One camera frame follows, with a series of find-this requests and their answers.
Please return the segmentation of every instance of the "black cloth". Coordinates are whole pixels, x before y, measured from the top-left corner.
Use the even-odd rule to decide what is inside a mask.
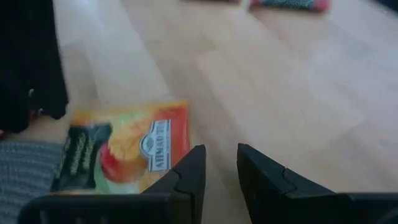
[[[62,117],[68,96],[52,0],[0,1],[0,26],[0,129],[22,131],[29,110]]]

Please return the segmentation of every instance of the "gray knitted fabric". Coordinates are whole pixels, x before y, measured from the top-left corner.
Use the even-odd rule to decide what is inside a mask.
[[[22,206],[49,192],[61,153],[58,144],[0,142],[0,224],[15,223]]]

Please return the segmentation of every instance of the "orange packaging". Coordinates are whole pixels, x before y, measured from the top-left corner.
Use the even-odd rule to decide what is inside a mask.
[[[141,193],[189,152],[188,130],[187,101],[78,112],[52,191]]]

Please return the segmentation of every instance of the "ahmad tea logo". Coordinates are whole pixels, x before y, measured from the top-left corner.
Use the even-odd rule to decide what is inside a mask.
[[[150,131],[141,139],[141,154],[148,160],[149,171],[171,169],[171,119],[152,122]]]

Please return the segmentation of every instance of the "green label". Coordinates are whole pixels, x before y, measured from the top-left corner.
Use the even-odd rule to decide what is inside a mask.
[[[51,191],[95,189],[96,158],[111,133],[110,124],[71,126]]]

